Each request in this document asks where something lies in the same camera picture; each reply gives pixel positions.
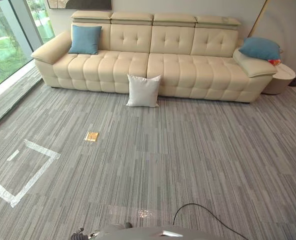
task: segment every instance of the sofa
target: sofa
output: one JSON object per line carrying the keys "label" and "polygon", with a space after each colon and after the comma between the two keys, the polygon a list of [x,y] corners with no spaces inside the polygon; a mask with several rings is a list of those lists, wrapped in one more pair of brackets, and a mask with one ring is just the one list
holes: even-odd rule
{"label": "sofa", "polygon": [[161,75],[160,96],[250,103],[276,73],[238,51],[231,17],[79,10],[72,19],[102,26],[99,52],[68,53],[71,30],[42,45],[32,57],[51,87],[127,94],[127,74]]}

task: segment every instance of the side table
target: side table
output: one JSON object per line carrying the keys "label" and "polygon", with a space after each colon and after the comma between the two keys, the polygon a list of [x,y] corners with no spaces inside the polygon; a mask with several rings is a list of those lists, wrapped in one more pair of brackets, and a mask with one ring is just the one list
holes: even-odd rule
{"label": "side table", "polygon": [[285,64],[275,66],[277,73],[273,75],[271,82],[262,91],[263,94],[280,94],[288,84],[296,77],[296,73]]}

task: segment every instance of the window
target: window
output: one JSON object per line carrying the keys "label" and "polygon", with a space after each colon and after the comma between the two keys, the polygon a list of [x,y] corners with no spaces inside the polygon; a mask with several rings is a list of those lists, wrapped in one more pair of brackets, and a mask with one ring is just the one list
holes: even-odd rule
{"label": "window", "polygon": [[54,32],[50,22],[50,18],[46,11],[43,0],[27,0],[32,17],[38,28],[39,34],[42,38],[43,43],[54,37]]}
{"label": "window", "polygon": [[0,0],[0,83],[28,63],[31,47],[8,0]]}

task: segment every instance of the blue pillow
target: blue pillow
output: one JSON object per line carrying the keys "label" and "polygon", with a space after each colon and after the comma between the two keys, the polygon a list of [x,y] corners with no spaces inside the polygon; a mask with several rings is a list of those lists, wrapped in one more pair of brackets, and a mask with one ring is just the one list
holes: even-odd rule
{"label": "blue pillow", "polygon": [[248,57],[257,59],[280,59],[279,45],[273,41],[261,37],[247,38],[239,51]]}
{"label": "blue pillow", "polygon": [[70,54],[98,54],[101,26],[72,26]]}

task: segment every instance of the black cord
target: black cord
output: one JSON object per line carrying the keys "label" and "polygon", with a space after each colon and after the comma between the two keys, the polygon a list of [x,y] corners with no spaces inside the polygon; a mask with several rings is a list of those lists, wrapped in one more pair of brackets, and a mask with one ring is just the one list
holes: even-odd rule
{"label": "black cord", "polygon": [[246,237],[243,236],[242,234],[240,234],[240,233],[236,232],[235,230],[229,228],[229,227],[228,227],[226,224],[224,224],[219,218],[217,218],[216,215],[213,214],[209,209],[207,209],[207,208],[204,207],[203,205],[200,205],[200,204],[197,204],[197,203],[189,203],[189,204],[187,203],[187,204],[183,205],[181,208],[179,208],[178,211],[176,212],[174,218],[173,218],[173,223],[172,223],[172,225],[174,225],[174,221],[176,220],[176,216],[177,216],[178,212],[179,212],[182,208],[184,208],[185,206],[188,206],[188,205],[196,205],[196,206],[202,207],[203,209],[206,209],[206,210],[207,210],[212,216],[214,216],[215,219],[217,219],[217,220],[218,220],[222,225],[224,225],[226,228],[228,228],[229,230],[233,231],[235,234],[238,234],[239,236],[243,237],[244,239],[249,240],[248,238],[246,238]]}

